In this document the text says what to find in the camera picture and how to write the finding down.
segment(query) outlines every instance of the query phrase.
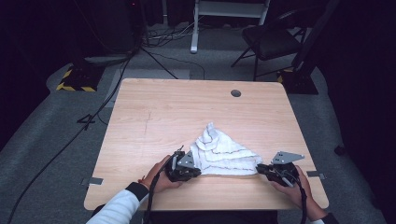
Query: white sleeve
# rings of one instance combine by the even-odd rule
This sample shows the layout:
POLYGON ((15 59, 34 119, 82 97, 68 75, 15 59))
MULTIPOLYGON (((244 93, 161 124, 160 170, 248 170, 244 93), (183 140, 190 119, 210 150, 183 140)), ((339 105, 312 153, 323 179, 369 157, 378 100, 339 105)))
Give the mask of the white sleeve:
POLYGON ((148 195, 139 202, 131 191, 123 189, 93 216, 87 224, 129 224, 137 208, 147 197, 148 195))

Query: wooden table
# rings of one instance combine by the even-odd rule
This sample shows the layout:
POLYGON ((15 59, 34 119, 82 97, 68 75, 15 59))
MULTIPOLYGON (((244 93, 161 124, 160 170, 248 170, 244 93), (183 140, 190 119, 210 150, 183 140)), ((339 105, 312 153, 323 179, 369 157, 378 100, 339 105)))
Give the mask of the wooden table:
MULTIPOLYGON (((155 162, 200 136, 206 125, 262 156, 269 164, 283 150, 304 154, 296 161, 316 171, 288 97, 279 83, 134 79, 120 92, 93 172, 85 207, 93 210, 146 175, 155 162), (241 91, 233 97, 232 90, 241 91)), ((309 177, 315 200, 329 202, 318 177, 309 177)), ((264 175, 200 175, 179 189, 155 194, 153 210, 291 209, 294 205, 264 175)))

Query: metal bracket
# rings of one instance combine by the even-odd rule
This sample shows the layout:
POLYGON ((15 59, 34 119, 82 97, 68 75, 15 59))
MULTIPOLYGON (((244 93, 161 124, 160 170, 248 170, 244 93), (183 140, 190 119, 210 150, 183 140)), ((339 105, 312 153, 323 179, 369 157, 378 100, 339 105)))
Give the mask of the metal bracket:
POLYGON ((320 179, 327 178, 325 174, 320 174, 318 171, 307 171, 306 174, 308 175, 308 177, 318 176, 320 179))
POLYGON ((103 183, 103 178, 90 177, 90 178, 82 178, 79 184, 88 187, 89 185, 102 185, 102 183, 103 183))
POLYGON ((195 168, 194 158, 192 156, 192 151, 189 151, 180 161, 177 162, 179 166, 187 167, 187 168, 195 168))
POLYGON ((299 154, 279 151, 279 152, 276 153, 274 158, 271 160, 271 163, 272 164, 286 164, 286 163, 289 163, 289 162, 301 160, 303 158, 305 158, 304 155, 299 155, 299 154))

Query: person's left hand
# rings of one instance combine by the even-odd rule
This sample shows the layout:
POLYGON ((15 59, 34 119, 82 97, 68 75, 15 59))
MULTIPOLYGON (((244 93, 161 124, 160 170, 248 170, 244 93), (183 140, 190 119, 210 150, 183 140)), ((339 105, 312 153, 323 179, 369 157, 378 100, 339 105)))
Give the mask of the person's left hand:
MULTIPOLYGON (((148 175, 140 183, 143 184, 149 190, 152 179, 158 173, 158 171, 160 171, 161 167, 163 167, 163 165, 166 163, 166 161, 168 161, 170 157, 171 156, 167 155, 165 158, 163 158, 162 161, 157 162, 148 172, 148 175)), ((160 178, 158 179, 158 182, 155 185, 154 193, 162 192, 166 189, 177 189, 178 187, 181 186, 181 184, 182 184, 181 181, 177 181, 177 182, 170 181, 168 176, 165 174, 165 172, 162 171, 160 173, 160 178)))

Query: white stand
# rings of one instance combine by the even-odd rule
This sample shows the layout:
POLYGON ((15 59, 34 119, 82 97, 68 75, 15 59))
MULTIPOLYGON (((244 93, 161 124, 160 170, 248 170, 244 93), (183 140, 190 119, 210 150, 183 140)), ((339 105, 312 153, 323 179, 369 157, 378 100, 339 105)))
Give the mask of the white stand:
POLYGON ((195 0, 191 53, 196 53, 198 51, 198 17, 200 15, 260 18, 259 25, 262 25, 264 24, 270 1, 271 0, 265 0, 265 3, 263 4, 248 4, 195 0))

